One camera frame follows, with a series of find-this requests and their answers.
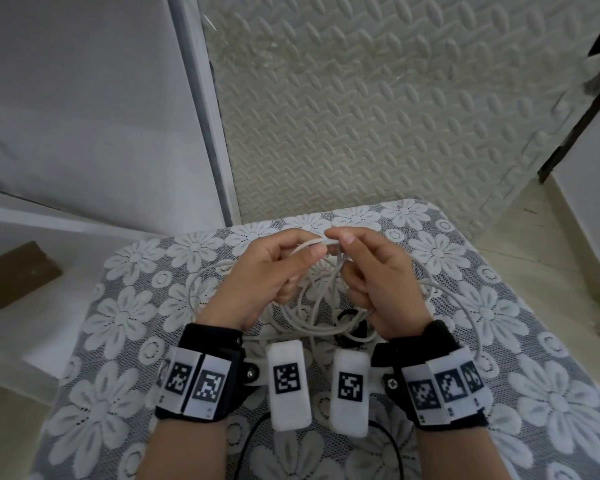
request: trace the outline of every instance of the white lace tablecloth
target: white lace tablecloth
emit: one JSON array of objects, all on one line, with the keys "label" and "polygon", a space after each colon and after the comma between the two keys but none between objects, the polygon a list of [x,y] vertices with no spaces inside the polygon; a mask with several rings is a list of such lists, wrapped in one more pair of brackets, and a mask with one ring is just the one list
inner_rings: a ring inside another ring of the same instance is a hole
[{"label": "white lace tablecloth", "polygon": [[[456,301],[473,314],[485,345],[478,365],[493,393],[489,428],[513,478],[600,479],[600,387],[437,207],[409,199],[138,242],[118,251],[104,264],[30,478],[134,478],[156,423],[152,386],[160,359],[190,319],[185,290],[192,273],[236,259],[250,241],[280,229],[323,233],[343,225],[380,231],[421,261],[455,293],[451,298],[436,291],[431,313],[475,348]],[[311,273],[326,276],[329,270],[321,262]],[[193,283],[194,307],[208,302],[227,272],[216,268]],[[421,269],[416,273],[424,278]],[[336,287],[336,298],[322,305],[321,320],[350,307],[343,282]],[[303,305],[312,306],[315,298],[310,290]],[[267,309],[253,332],[272,332],[268,322],[276,313]],[[359,440],[330,431],[329,382],[316,362],[328,368],[335,346],[318,339],[312,356],[305,345],[313,423],[273,433],[265,422],[248,446],[241,477],[398,478],[395,453],[380,432],[371,429]],[[264,354],[264,344],[245,347],[250,356]],[[250,427],[267,411],[266,394],[259,389],[228,420],[228,476]],[[416,436],[404,413],[385,396],[373,396],[370,407],[370,417],[399,445],[407,478],[418,478]]]}]

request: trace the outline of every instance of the white cable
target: white cable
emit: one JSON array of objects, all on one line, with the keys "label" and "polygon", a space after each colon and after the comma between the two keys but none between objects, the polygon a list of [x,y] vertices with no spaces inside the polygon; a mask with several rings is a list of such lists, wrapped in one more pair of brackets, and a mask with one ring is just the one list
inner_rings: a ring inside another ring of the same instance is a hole
[{"label": "white cable", "polygon": [[[309,246],[312,246],[314,244],[325,244],[327,246],[335,245],[335,246],[338,246],[338,249],[340,246],[340,243],[336,239],[327,239],[325,237],[319,237],[319,238],[312,239],[310,241],[306,241],[306,242],[300,244],[298,247],[296,247],[295,250],[293,250],[293,252],[291,252],[291,254],[293,255],[296,252],[299,252],[299,251],[301,251]],[[298,295],[297,305],[295,308],[291,308],[288,305],[280,306],[280,313],[282,314],[284,323],[277,322],[275,314],[273,313],[273,310],[272,310],[271,325],[276,331],[280,332],[279,334],[275,334],[275,335],[274,334],[245,335],[244,339],[250,340],[250,341],[292,340],[292,339],[299,339],[302,337],[309,337],[310,343],[311,343],[311,348],[312,348],[312,354],[314,355],[314,357],[315,357],[315,337],[329,337],[329,336],[333,336],[333,335],[343,334],[346,338],[351,339],[355,342],[359,342],[361,345],[375,340],[377,338],[377,333],[375,330],[369,336],[364,337],[364,338],[354,337],[351,334],[351,332],[353,330],[355,330],[355,328],[359,325],[360,322],[362,322],[363,320],[366,320],[368,318],[368,316],[371,313],[373,313],[373,310],[359,310],[358,313],[355,314],[355,316],[353,316],[351,319],[347,320],[344,323],[340,323],[338,321],[338,319],[334,316],[331,316],[331,322],[333,323],[333,325],[328,325],[325,323],[321,323],[321,324],[315,323],[318,313],[320,311],[320,303],[322,302],[323,299],[325,299],[324,298],[325,293],[327,293],[327,291],[331,291],[333,293],[332,298],[334,298],[335,294],[338,293],[336,286],[335,286],[335,282],[338,279],[338,274],[340,273],[340,270],[342,269],[342,267],[344,266],[344,264],[347,261],[347,256],[343,253],[338,253],[338,255],[336,256],[336,264],[334,264],[328,260],[325,260],[325,261],[328,263],[329,266],[333,267],[332,272],[330,272],[329,275],[327,276],[326,282],[322,286],[319,286],[317,284],[318,281],[323,279],[322,276],[318,276],[318,277],[316,277],[316,279],[309,280],[305,286],[300,288],[300,293]],[[446,293],[451,298],[453,298],[453,300],[457,304],[457,306],[460,307],[460,309],[467,316],[467,319],[469,320],[469,322],[472,325],[473,332],[475,333],[475,338],[476,338],[476,343],[477,343],[477,349],[475,352],[475,360],[480,359],[480,355],[482,354],[482,341],[480,339],[480,334],[478,333],[477,324],[473,320],[471,313],[466,309],[466,307],[459,300],[456,299],[455,295],[453,293],[451,293],[451,291],[449,291],[447,288],[445,288],[444,286],[442,286],[439,283],[434,281],[433,276],[431,275],[429,270],[426,268],[426,266],[424,266],[422,263],[420,263],[417,260],[413,260],[413,261],[416,262],[424,270],[425,274],[427,275],[427,279],[419,280],[419,283],[421,285],[429,287],[429,292],[427,293],[427,297],[426,297],[425,301],[428,302],[433,298],[434,289],[442,290],[444,293]],[[185,296],[187,297],[186,303],[187,303],[187,307],[191,311],[192,319],[195,316],[196,311],[193,309],[193,307],[191,305],[191,298],[192,298],[191,288],[194,285],[194,283],[196,282],[196,280],[203,273],[206,273],[211,270],[215,270],[219,267],[232,266],[234,264],[235,264],[235,261],[233,261],[231,259],[224,259],[224,260],[218,261],[217,263],[212,264],[210,266],[206,266],[206,267],[200,269],[197,273],[194,273],[192,275],[192,277],[190,278],[191,282],[190,282],[189,286],[187,287],[187,289],[185,290]],[[318,296],[316,297],[315,303],[313,304],[311,312],[308,314],[307,318],[302,319],[302,318],[300,318],[300,316],[298,316],[298,313],[296,313],[296,311],[299,311],[300,306],[302,304],[302,298],[304,297],[304,295],[305,295],[306,291],[309,289],[309,287],[312,287],[312,286],[319,288]],[[319,361],[316,361],[316,362],[318,362],[318,364],[320,365],[320,368],[322,369],[322,371],[325,373],[326,377],[328,378],[329,374],[328,374],[328,371],[325,368],[325,366],[323,366],[323,364],[321,364]]]}]

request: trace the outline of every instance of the textured foam panel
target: textured foam panel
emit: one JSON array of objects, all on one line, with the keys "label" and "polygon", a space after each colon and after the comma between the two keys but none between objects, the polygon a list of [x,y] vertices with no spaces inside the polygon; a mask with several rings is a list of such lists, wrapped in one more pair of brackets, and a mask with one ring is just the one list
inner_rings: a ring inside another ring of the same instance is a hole
[{"label": "textured foam panel", "polygon": [[474,238],[600,67],[600,0],[198,1],[244,222],[417,197]]}]

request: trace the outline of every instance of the forearm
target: forearm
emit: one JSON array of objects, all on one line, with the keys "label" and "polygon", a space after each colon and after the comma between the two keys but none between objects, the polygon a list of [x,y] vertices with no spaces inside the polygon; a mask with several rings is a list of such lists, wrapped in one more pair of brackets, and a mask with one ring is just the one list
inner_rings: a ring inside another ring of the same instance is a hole
[{"label": "forearm", "polygon": [[510,480],[487,428],[416,430],[424,480]]},{"label": "forearm", "polygon": [[226,422],[161,420],[149,441],[137,480],[224,479]]}]

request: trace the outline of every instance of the wrist strap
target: wrist strap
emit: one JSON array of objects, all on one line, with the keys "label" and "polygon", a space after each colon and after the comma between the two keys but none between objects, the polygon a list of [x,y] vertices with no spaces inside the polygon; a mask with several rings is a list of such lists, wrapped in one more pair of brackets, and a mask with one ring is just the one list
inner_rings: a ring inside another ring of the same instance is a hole
[{"label": "wrist strap", "polygon": [[417,428],[427,431],[486,426],[490,393],[468,348],[433,321],[419,337],[376,345],[372,367],[392,367],[384,388]]},{"label": "wrist strap", "polygon": [[177,347],[165,355],[156,385],[158,419],[216,422],[224,419],[255,391],[245,386],[242,333],[230,328],[186,325]]}]

